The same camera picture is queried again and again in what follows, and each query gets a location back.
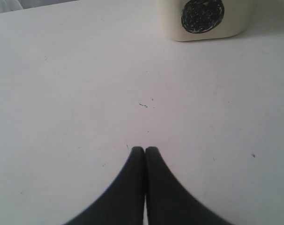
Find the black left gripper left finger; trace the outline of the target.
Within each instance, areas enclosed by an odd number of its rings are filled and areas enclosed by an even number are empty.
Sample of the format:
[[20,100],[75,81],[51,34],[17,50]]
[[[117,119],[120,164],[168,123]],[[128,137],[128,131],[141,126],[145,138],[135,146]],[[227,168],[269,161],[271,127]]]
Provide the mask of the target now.
[[145,152],[133,147],[111,185],[67,225],[142,225],[145,202]]

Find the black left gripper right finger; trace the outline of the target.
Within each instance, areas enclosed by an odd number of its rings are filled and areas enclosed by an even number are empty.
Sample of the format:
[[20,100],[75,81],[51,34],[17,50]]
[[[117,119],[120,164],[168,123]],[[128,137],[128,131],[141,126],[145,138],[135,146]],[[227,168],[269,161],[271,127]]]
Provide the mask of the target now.
[[157,147],[145,150],[146,205],[150,225],[229,225],[195,199],[176,179]]

